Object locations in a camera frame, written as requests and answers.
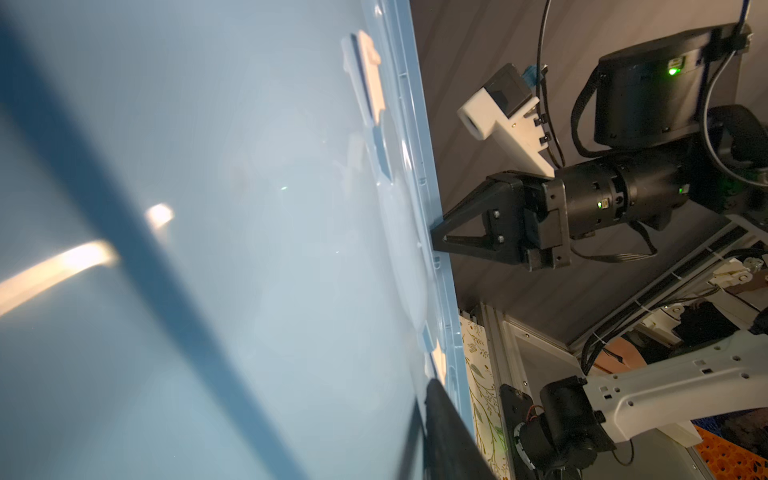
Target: blue container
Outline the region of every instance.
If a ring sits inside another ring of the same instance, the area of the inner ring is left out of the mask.
[[[393,478],[438,343],[472,431],[406,0],[0,15],[4,478]]]

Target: beige clip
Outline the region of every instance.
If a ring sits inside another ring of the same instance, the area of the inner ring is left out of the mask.
[[[368,91],[368,102],[371,106],[371,115],[373,123],[378,125],[382,110],[386,109],[384,105],[384,90],[379,76],[379,65],[382,58],[373,46],[373,39],[367,33],[360,30],[357,32],[357,47],[360,50],[362,60],[362,71],[366,76],[366,89]]]

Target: orange patterned fabric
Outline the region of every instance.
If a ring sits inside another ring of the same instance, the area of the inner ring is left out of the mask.
[[[717,480],[768,480],[768,462],[761,456],[696,427],[703,439],[696,450]]]

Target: leaf pattern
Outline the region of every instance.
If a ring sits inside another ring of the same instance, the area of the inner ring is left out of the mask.
[[[463,316],[459,319],[472,399],[472,418],[475,421],[475,441],[496,477],[508,480],[511,475],[507,463],[507,443],[493,373],[488,366],[485,328]],[[481,372],[477,365],[482,365],[485,371]]]

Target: gray wall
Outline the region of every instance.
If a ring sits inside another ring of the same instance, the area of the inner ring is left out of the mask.
[[[499,67],[522,71],[535,62],[544,0],[412,0],[444,209],[458,203],[487,175],[511,168],[493,142],[478,142],[455,112]],[[678,31],[736,21],[740,0],[554,0],[542,61],[550,65],[550,108],[569,164],[577,157],[568,119],[598,59],[607,53]],[[744,55],[737,101],[768,121],[768,2],[753,2],[755,35]],[[594,105],[580,136],[591,142]],[[672,263],[717,231],[724,220],[696,204],[674,214],[664,232],[651,232],[660,254],[638,263],[609,265],[574,259],[570,268],[528,273],[520,266],[452,257],[459,306],[483,301],[564,343],[572,341]],[[584,253],[643,252],[629,227],[598,232],[578,243]]]

